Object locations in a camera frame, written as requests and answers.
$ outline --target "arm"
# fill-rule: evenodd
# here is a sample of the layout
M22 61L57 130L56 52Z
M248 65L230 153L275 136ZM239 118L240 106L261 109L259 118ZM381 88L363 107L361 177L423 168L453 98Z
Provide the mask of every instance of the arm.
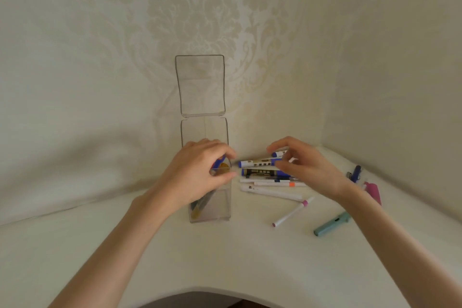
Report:
M156 185L133 200L119 224L49 308L117 307L144 250L165 219L236 175L210 175L211 165L224 154L236 157L234 150L217 140L188 142Z
M373 198L304 142L288 136L269 145L268 151L285 146L289 150L276 166L345 208L410 306L462 307L462 286ZM289 163L292 157L297 160Z

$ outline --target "left hand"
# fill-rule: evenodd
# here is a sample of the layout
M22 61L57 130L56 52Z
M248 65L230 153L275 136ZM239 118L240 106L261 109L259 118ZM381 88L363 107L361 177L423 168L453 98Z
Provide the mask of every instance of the left hand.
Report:
M170 213L200 199L237 175L236 172L217 176L210 174L213 163L223 155L229 159L236 158L236 152L219 140L202 139L199 142L186 143L156 185L141 198L149 202L156 196L160 197L168 203Z

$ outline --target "forearm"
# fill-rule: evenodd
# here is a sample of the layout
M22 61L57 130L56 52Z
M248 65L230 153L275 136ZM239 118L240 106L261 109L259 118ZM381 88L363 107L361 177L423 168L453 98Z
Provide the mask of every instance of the forearm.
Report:
M163 201L135 201L49 308L115 308L145 248L168 217Z
M462 286L366 192L351 184L340 204L412 307L462 307Z

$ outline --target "pink marker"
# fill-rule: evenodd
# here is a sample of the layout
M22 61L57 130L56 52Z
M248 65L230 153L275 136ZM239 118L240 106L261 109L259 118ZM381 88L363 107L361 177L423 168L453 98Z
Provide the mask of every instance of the pink marker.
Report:
M303 200L301 204L299 204L296 208L293 209L292 212L290 212L288 215L282 217L280 220L277 220L275 223L273 223L273 226L276 228L278 225L282 224L283 222L285 222L287 219L289 219L290 217L292 217L295 213L297 213L298 211L301 211L303 208L305 208L306 206L308 206L308 204L314 200L314 196L310 197L308 200Z
M367 191L367 193L371 195L372 198L376 200L378 204L381 206L382 200L380 200L380 193L378 192L377 184L364 182L364 185L366 186L365 190Z

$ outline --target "right hand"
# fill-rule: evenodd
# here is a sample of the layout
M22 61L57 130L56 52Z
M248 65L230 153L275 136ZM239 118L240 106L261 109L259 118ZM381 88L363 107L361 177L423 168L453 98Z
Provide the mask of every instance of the right hand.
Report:
M287 136L270 144L266 150L273 153L286 146L289 149L282 160L274 163L277 168L329 199L338 202L344 196L350 181L311 145Z

